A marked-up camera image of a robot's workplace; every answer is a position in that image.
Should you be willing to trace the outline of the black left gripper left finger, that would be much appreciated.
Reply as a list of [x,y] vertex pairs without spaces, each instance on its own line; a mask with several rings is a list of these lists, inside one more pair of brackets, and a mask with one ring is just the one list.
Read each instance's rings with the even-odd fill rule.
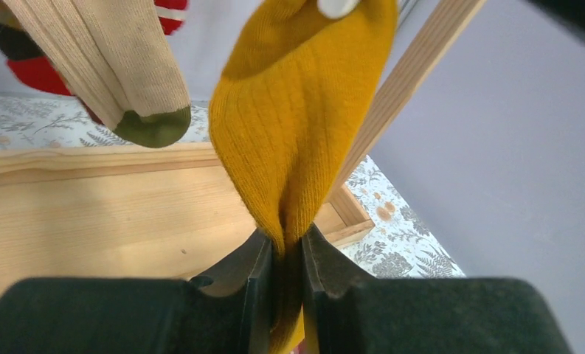
[[0,297],[0,353],[266,353],[262,232],[190,280],[36,277]]

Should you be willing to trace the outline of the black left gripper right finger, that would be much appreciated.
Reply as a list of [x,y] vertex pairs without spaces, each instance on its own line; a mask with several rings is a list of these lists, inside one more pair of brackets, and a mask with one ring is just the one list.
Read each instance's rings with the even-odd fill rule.
[[302,238],[309,353],[569,353],[541,294],[513,278],[379,279],[316,227]]

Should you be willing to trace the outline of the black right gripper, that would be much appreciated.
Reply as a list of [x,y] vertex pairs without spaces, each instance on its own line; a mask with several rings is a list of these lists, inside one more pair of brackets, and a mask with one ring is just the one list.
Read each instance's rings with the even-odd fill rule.
[[585,43],[585,0],[528,0]]

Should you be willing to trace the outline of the wooden hanger stand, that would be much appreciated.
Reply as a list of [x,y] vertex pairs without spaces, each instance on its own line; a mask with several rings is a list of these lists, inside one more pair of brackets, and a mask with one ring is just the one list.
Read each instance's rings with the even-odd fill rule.
[[182,278],[256,223],[194,103],[177,143],[131,144],[72,97],[0,92],[0,297],[32,277]]

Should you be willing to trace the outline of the mustard yellow sock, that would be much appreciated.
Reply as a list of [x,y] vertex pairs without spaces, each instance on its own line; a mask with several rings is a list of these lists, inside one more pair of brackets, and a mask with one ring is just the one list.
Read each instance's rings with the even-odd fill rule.
[[338,20],[315,1],[265,1],[210,100],[215,152],[273,245],[270,353],[300,340],[300,240],[364,121],[397,24],[395,1],[361,1]]

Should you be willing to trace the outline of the white plastic clip hanger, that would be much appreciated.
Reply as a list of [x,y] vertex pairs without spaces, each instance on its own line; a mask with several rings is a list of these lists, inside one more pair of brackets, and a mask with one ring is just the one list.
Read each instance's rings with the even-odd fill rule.
[[324,17],[339,19],[353,11],[359,2],[360,0],[317,0],[317,7]]

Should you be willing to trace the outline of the red bow sock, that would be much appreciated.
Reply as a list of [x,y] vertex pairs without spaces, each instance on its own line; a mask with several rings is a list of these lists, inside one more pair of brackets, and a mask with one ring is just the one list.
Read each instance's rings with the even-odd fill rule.
[[97,115],[66,87],[63,78],[55,71],[45,57],[26,60],[7,59],[12,74],[24,85],[49,94],[74,97],[85,108],[92,121],[104,126]]

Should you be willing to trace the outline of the beige sock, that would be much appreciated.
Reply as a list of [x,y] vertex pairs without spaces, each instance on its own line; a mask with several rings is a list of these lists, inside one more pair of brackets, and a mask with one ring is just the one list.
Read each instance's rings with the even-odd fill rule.
[[187,84],[153,1],[8,1],[73,95],[120,138],[147,148],[180,140]]

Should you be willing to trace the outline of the red white striped sock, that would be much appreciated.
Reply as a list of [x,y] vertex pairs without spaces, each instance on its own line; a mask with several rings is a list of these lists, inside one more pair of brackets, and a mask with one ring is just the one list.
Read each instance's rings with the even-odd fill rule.
[[156,14],[165,35],[172,35],[184,23],[189,0],[154,0]]

